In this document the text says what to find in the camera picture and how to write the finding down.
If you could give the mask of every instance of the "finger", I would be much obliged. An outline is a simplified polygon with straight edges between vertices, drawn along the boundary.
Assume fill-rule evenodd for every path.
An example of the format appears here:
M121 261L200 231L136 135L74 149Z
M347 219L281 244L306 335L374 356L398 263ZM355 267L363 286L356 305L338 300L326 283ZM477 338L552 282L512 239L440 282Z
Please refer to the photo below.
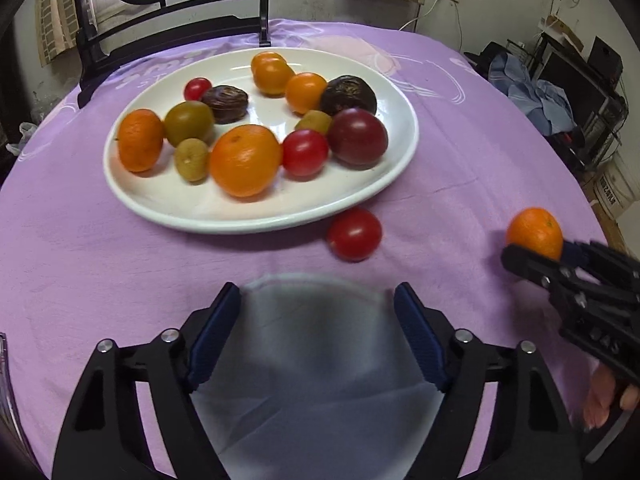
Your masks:
M616 395L616 378L605 365L600 364L591 377L591 391L603 408L609 408Z
M636 386L629 386L620 399L620 408L625 411L631 411L636 408L640 401L640 390Z
M587 430L601 428L609 418L609 408L602 406L593 391L589 391L582 409L582 418Z

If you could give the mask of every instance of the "purple tablecloth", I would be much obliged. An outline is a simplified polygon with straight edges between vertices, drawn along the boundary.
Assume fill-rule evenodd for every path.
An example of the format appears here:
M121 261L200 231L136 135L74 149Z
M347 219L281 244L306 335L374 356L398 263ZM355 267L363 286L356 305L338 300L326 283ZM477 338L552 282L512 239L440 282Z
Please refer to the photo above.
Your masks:
M261 235L174 232L135 216L108 189L102 147L122 109L181 66L257 46L253 35L134 62L103 83L83 110L78 89L71 92L28 143L0 193L0 330L8 335L20 417L46 472L97 341L151 340L207 306L224 282L242 285L265 274L339 274L375 288L409 281L428 306L485 342L535 341L569 410L582 402L590 362L557 336L545 295L518 290L498 262L505 226L528 206L553 212L568 239L604 240L580 187L543 137L460 54L429 38L274 20L271 39L274 46L328 50L368 64L415 107L415 158L367 204L384 226L382 246L366 262L341 263L322 240L325 221ZM485 430L488 413L481 418ZM150 436L152 447L158 438ZM477 463L478 440L467 470Z

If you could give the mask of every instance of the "orange cherry tomato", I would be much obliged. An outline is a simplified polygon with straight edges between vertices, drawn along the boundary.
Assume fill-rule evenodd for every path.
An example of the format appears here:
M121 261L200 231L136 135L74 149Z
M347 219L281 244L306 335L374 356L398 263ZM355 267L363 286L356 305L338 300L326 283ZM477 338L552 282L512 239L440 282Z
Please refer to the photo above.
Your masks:
M324 77L311 72L303 72L289 80L285 90L285 98L291 110L304 115L309 110L318 110L320 96L325 88L326 79Z
M260 54L256 54L251 60L251 73L255 74L256 67L261 63L264 63L266 61L273 61L275 59L279 59L281 61L285 60L280 54L276 52L261 52Z
M268 96L284 94L289 79L295 72L282 59L271 59L255 67L254 82L258 90Z

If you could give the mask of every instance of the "orange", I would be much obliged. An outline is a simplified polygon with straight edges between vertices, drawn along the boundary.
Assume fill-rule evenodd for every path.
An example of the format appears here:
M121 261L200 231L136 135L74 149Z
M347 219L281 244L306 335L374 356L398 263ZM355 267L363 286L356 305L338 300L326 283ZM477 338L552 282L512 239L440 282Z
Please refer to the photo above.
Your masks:
M278 96L284 94L284 89L294 74L283 59L268 59L255 67L254 83L263 94Z
M516 215L507 229L507 244L516 244L552 260L562 255L562 230L547 210L525 209Z
M118 156L127 171L150 170L162 152L164 124L151 110L134 110L120 123L117 139Z
M276 52L261 52L260 54L256 54L251 60L251 72L255 73L255 69L260 63L274 59L284 61L284 58Z
M209 171L229 195L243 198L267 189L281 163L282 147L273 132L257 124L243 124L215 143Z
M284 97L291 110L304 115L309 110L318 110L320 96L325 88L326 79L324 77L311 72L303 72L289 80Z

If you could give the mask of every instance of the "white bucket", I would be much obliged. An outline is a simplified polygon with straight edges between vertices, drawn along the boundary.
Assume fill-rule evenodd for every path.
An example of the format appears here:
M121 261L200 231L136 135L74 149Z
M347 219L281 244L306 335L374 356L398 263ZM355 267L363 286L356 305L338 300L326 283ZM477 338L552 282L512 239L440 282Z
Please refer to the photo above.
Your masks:
M640 180L618 153L598 172L593 190L612 220L622 215L633 202L640 200Z

